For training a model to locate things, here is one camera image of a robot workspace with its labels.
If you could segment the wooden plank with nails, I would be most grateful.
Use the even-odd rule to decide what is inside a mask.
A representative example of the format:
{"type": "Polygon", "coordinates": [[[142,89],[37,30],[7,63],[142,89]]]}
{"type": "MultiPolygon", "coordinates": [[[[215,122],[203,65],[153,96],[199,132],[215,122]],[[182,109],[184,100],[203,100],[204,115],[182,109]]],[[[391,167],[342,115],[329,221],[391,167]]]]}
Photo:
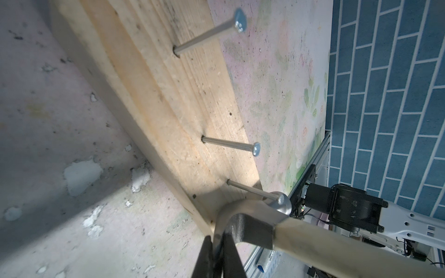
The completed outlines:
{"type": "Polygon", "coordinates": [[[248,137],[218,41],[176,56],[213,27],[206,1],[49,1],[51,31],[204,234],[257,185],[247,151],[202,142],[248,137]]]}

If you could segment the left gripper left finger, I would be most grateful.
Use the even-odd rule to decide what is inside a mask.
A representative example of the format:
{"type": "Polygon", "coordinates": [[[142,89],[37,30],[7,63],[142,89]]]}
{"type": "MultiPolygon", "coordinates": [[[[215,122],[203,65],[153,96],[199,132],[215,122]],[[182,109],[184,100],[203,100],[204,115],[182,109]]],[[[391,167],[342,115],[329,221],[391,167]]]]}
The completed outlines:
{"type": "Polygon", "coordinates": [[[201,250],[195,264],[192,278],[213,278],[214,277],[214,259],[213,242],[210,235],[203,240],[201,250]]]}

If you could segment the wooden claw hammer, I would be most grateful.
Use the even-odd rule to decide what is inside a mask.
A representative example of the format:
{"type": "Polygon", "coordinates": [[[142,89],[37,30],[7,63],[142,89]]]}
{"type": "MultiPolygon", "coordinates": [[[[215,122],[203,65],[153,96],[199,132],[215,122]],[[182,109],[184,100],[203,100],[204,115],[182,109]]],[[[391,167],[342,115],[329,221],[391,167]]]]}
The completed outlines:
{"type": "Polygon", "coordinates": [[[237,200],[219,212],[213,254],[226,234],[280,250],[337,278],[442,278],[445,271],[291,218],[262,200],[237,200]]]}

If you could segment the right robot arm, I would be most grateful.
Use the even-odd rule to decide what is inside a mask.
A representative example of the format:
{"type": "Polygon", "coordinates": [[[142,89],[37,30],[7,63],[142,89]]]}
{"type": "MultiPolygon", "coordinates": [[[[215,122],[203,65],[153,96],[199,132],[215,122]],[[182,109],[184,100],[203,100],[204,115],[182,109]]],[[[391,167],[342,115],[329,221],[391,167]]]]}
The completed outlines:
{"type": "Polygon", "coordinates": [[[445,267],[445,223],[345,184],[306,182],[290,194],[292,217],[407,258],[445,267]]]}

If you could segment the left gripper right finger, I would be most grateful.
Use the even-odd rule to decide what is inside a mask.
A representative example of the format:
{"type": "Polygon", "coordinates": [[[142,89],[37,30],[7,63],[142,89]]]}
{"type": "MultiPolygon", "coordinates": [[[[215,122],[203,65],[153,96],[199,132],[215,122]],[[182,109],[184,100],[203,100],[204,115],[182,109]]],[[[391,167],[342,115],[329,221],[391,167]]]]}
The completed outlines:
{"type": "Polygon", "coordinates": [[[234,239],[230,234],[224,235],[222,249],[223,278],[247,278],[234,239]]]}

